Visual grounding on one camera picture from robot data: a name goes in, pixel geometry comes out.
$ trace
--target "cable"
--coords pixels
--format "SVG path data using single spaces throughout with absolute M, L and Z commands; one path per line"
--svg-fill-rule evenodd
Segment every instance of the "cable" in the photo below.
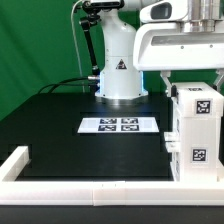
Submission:
M 56 84 L 49 84 L 49 85 L 46 85 L 44 87 L 42 87 L 37 94 L 40 94 L 44 89 L 50 87 L 50 86 L 95 86 L 96 84 L 67 84 L 67 83 L 56 83 Z
M 78 66 L 79 66 L 79 72 L 80 72 L 80 77 L 83 77 L 83 72 L 82 72 L 82 66 L 81 66 L 81 59 L 80 59 L 80 53 L 79 53 L 79 48 L 78 48 L 78 44 L 77 44 L 77 38 L 76 38 L 76 30 L 75 30 L 75 24 L 74 24 L 74 20 L 73 20 L 73 14 L 78 6 L 78 4 L 82 2 L 82 0 L 77 1 L 73 7 L 72 7 L 72 12 L 71 12 L 71 24 L 72 24 L 72 34 L 73 34 L 73 39 L 74 39 L 74 43 L 75 43 L 75 50 L 76 50 L 76 54 L 77 54 L 77 59 L 78 59 Z
M 88 80 L 88 77 L 81 77 L 81 78 L 72 78 L 72 79 L 66 79 L 63 80 L 61 82 L 59 82 L 58 84 L 56 84 L 55 86 L 53 86 L 48 93 L 52 93 L 56 88 L 58 88 L 60 86 L 60 84 L 63 83 L 68 83 L 68 82 L 75 82 L 75 81 L 82 81 L 82 80 Z

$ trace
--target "white frame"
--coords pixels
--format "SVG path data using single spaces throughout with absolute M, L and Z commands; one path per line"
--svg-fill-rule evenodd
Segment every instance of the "white frame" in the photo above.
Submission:
M 210 184 L 14 181 L 28 162 L 28 147 L 17 147 L 0 167 L 0 205 L 224 205 L 221 164 L 219 182 Z

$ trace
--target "green screen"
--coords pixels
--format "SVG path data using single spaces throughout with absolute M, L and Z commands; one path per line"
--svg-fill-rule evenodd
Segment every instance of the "green screen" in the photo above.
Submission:
M 73 0 L 2 0 L 0 4 L 0 119 L 38 90 L 51 83 L 79 77 L 70 14 Z M 74 15 L 83 75 L 91 64 L 83 31 Z M 138 12 L 122 12 L 120 18 L 139 27 Z M 104 67 L 104 41 L 100 25 L 91 29 L 99 67 Z M 214 70 L 173 72 L 171 81 L 213 83 Z M 163 92 L 159 72 L 145 73 L 145 88 Z M 82 91 L 81 87 L 60 87 L 59 92 Z

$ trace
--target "black table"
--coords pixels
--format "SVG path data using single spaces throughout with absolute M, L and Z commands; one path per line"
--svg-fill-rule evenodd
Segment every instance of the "black table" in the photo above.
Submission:
M 0 122 L 0 162 L 16 146 L 28 145 L 31 163 L 19 181 L 172 181 L 163 139 L 163 132 L 172 128 L 171 108 L 170 100 L 160 94 L 150 95 L 147 103 L 129 106 L 96 103 L 89 94 L 35 95 Z M 77 133 L 86 117 L 151 116 L 156 118 L 159 133 Z M 224 208 L 0 206 L 0 219 L 2 223 L 205 224 L 222 222 Z

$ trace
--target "black cable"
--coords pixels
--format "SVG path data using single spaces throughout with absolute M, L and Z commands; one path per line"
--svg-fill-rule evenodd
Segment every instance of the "black cable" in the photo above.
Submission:
M 82 80 L 88 80 L 88 77 L 80 77 L 80 78 L 72 78 L 72 79 L 66 79 L 64 81 L 59 82 L 58 84 L 55 84 L 48 93 L 52 93 L 56 88 L 60 86 L 62 83 L 68 83 L 68 82 L 75 82 L 75 81 L 82 81 Z
M 49 85 L 46 85 L 44 87 L 42 87 L 37 94 L 40 94 L 44 89 L 50 87 L 50 86 L 95 86 L 96 84 L 66 84 L 66 83 L 57 83 L 57 84 L 49 84 Z

